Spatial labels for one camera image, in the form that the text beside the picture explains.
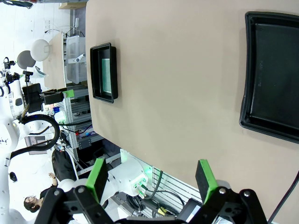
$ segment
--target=small black tray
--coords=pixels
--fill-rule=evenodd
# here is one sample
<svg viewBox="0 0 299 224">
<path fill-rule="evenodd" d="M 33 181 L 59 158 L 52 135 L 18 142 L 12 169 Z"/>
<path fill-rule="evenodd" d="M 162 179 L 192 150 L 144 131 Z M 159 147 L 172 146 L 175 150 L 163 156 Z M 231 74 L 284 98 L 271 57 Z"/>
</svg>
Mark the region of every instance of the small black tray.
<svg viewBox="0 0 299 224">
<path fill-rule="evenodd" d="M 299 16 L 248 12 L 240 125 L 299 143 Z"/>
<path fill-rule="evenodd" d="M 90 48 L 93 97 L 109 103 L 118 98 L 116 48 L 111 43 Z"/>
</svg>

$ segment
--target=wooden table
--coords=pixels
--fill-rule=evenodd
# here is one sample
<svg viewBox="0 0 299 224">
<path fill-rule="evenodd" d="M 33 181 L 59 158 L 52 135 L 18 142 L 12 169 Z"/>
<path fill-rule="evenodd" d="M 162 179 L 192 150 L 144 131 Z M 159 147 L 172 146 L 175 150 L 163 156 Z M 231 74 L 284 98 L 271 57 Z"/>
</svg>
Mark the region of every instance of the wooden table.
<svg viewBox="0 0 299 224">
<path fill-rule="evenodd" d="M 254 189 L 266 216 L 299 169 L 299 145 L 239 125 L 246 76 L 247 11 L 298 14 L 289 0 L 89 0 L 86 52 L 117 48 L 119 98 L 93 98 L 94 130 L 193 186 L 198 159 L 234 191 Z M 88 85 L 91 86 L 87 54 Z M 299 187 L 275 219 L 293 224 Z"/>
<path fill-rule="evenodd" d="M 63 33 L 60 32 L 49 41 L 51 52 L 49 57 L 43 61 L 43 72 L 47 74 L 44 82 L 49 89 L 66 87 L 63 43 Z"/>
</svg>

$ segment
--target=person's hand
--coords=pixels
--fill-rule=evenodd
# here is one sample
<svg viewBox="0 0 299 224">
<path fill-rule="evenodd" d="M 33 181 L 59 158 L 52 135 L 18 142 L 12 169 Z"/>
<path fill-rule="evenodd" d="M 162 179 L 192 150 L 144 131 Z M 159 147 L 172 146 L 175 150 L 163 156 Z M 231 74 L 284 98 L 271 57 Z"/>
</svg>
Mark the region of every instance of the person's hand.
<svg viewBox="0 0 299 224">
<path fill-rule="evenodd" d="M 53 179 L 56 178 L 54 173 L 49 173 L 49 177 L 51 177 L 51 178 L 53 178 Z"/>
</svg>

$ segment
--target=power outlet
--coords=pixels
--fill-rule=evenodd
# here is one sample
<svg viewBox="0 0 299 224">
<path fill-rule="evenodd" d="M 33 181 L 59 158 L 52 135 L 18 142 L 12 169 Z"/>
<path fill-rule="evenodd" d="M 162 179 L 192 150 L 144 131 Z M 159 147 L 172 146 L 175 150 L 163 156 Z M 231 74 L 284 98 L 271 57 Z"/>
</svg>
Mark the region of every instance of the power outlet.
<svg viewBox="0 0 299 224">
<path fill-rule="evenodd" d="M 50 29 L 50 23 L 51 23 L 50 20 L 45 20 L 44 21 L 44 26 L 43 26 L 44 31 L 47 31 L 47 30 Z"/>
</svg>

